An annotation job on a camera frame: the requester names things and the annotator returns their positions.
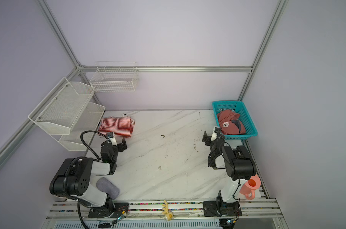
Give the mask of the red tank top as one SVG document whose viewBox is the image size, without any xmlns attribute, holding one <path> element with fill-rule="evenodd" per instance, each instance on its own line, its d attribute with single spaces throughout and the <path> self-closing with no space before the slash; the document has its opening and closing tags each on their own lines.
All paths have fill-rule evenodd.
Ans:
<svg viewBox="0 0 346 229">
<path fill-rule="evenodd" d="M 232 110 L 223 110 L 217 114 L 217 119 L 221 132 L 224 135 L 244 135 L 246 129 L 239 120 L 240 114 Z"/>
</svg>

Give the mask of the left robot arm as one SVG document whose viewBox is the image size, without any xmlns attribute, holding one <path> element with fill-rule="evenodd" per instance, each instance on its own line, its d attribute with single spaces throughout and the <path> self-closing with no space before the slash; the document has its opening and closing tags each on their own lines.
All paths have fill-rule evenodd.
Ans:
<svg viewBox="0 0 346 229">
<path fill-rule="evenodd" d="M 106 139 L 101 144 L 98 155 L 84 140 L 84 135 L 95 133 Z M 67 158 L 50 183 L 50 193 L 59 198 L 75 200 L 88 208 L 105 208 L 114 210 L 113 200 L 117 197 L 113 184 L 104 176 L 111 176 L 117 169 L 117 158 L 120 152 L 128 149 L 125 138 L 117 142 L 115 134 L 102 134 L 87 130 L 81 133 L 80 140 L 95 156 Z"/>
</svg>

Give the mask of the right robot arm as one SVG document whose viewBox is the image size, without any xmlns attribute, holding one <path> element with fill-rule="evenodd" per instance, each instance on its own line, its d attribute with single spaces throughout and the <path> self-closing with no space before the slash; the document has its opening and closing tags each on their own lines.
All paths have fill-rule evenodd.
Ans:
<svg viewBox="0 0 346 229">
<path fill-rule="evenodd" d="M 212 135 L 204 132 L 202 142 L 210 147 L 208 167 L 224 169 L 229 177 L 229 183 L 219 191 L 218 199 L 228 203 L 240 201 L 241 198 L 254 199 L 261 181 L 257 176 L 257 166 L 247 148 L 231 148 L 219 128 L 214 128 Z"/>
</svg>

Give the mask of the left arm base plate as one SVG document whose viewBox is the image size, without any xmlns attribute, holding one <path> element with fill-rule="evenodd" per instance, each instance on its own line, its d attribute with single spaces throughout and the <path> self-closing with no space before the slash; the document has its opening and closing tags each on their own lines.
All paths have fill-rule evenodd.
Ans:
<svg viewBox="0 0 346 229">
<path fill-rule="evenodd" d="M 128 202 L 117 202 L 113 203 L 112 208 L 106 206 L 92 207 L 88 217 L 90 219 L 118 218 L 123 212 L 128 212 L 129 206 L 130 204 Z"/>
</svg>

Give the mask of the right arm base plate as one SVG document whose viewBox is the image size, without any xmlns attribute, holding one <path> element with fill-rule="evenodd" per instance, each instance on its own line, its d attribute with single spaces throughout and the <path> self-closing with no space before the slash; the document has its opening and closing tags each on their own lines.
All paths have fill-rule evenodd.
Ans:
<svg viewBox="0 0 346 229">
<path fill-rule="evenodd" d="M 227 202 L 215 202 L 204 201 L 203 213 L 205 217 L 240 217 L 242 211 L 238 201 Z"/>
</svg>

